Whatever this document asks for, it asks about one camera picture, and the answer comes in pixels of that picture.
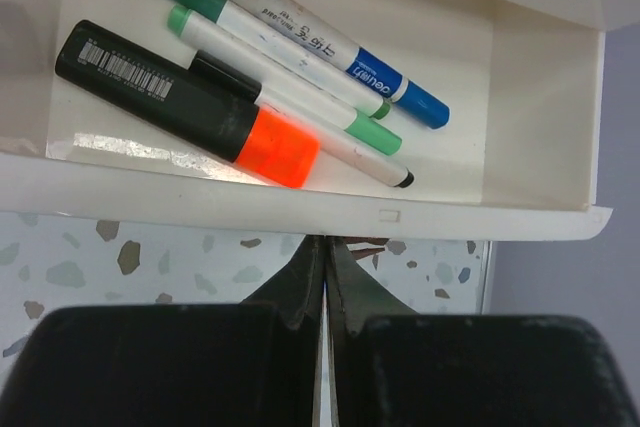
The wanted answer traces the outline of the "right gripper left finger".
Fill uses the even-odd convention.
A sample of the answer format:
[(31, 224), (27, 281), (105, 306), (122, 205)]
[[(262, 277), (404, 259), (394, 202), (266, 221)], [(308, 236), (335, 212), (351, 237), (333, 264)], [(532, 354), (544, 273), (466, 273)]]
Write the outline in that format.
[(324, 240), (231, 304), (48, 314), (1, 394), (5, 426), (314, 426)]

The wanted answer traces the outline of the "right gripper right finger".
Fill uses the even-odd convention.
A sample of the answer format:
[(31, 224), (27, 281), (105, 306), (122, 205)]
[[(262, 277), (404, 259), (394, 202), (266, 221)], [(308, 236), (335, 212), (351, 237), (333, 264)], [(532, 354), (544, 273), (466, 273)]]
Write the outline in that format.
[(420, 314), (327, 240), (338, 426), (635, 426), (603, 336), (558, 315)]

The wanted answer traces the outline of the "orange black highlighter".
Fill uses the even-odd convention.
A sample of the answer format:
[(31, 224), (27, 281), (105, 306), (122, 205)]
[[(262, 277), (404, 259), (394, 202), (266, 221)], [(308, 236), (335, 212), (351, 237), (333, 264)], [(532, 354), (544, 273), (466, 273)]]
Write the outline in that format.
[(299, 189), (320, 143), (266, 107), (89, 20), (77, 23), (56, 74), (125, 112), (251, 174)]

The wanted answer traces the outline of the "black capped white marker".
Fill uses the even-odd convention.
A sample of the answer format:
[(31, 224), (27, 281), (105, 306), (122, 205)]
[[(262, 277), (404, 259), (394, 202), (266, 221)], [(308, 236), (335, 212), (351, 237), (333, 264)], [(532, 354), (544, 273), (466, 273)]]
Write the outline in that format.
[(313, 135), (324, 152), (389, 187), (407, 188), (415, 181), (406, 166), (202, 50), (195, 54), (189, 72), (210, 85), (285, 117)]

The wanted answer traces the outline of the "green capped white marker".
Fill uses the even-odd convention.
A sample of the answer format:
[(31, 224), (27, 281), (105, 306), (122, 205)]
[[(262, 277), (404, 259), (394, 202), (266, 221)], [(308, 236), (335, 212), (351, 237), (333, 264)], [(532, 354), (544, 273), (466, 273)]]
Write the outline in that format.
[(335, 99), (380, 120), (391, 111), (383, 98), (229, 0), (173, 0), (191, 9)]

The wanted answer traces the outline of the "blue capped white marker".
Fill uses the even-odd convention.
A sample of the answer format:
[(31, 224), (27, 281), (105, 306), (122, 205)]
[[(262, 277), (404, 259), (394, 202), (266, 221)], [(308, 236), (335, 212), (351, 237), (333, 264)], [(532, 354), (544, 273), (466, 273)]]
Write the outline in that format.
[(293, 0), (230, 0), (432, 129), (450, 109), (405, 75)]

